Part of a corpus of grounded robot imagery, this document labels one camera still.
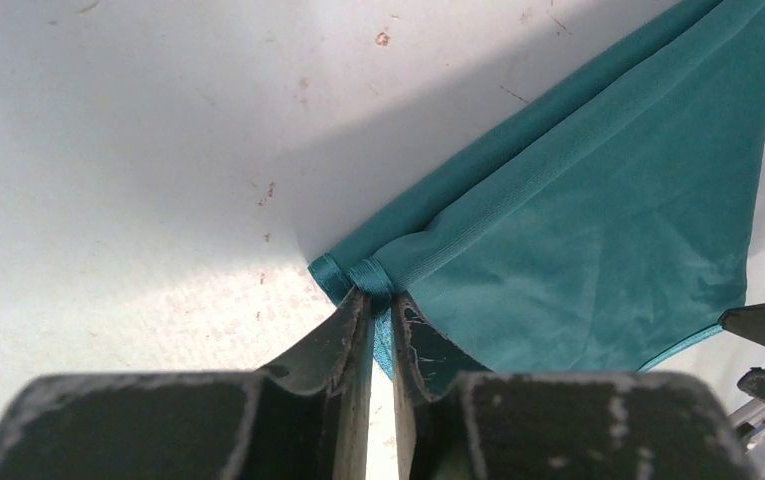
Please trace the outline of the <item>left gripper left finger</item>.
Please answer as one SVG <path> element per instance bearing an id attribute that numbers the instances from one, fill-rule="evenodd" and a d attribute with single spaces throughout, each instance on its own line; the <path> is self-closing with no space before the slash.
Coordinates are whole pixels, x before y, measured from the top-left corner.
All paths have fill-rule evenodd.
<path id="1" fill-rule="evenodd" d="M 0 479 L 361 479 L 373 335 L 352 289 L 253 371 L 39 377 L 0 418 Z"/>

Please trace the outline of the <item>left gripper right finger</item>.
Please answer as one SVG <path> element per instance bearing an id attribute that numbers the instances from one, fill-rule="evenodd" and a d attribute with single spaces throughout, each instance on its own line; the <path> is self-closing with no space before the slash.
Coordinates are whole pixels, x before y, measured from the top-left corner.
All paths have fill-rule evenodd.
<path id="1" fill-rule="evenodd" d="M 754 479 L 707 385 L 675 372 L 497 373 L 391 304 L 404 479 Z"/>

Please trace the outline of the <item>teal cloth napkin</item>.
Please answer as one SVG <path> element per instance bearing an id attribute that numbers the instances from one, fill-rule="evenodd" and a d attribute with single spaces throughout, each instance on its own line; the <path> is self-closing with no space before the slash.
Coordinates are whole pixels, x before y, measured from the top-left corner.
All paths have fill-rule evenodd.
<path id="1" fill-rule="evenodd" d="M 765 145 L 765 1 L 682 1 L 459 151 L 309 267 L 408 292 L 487 367 L 647 370 L 743 306 Z"/>

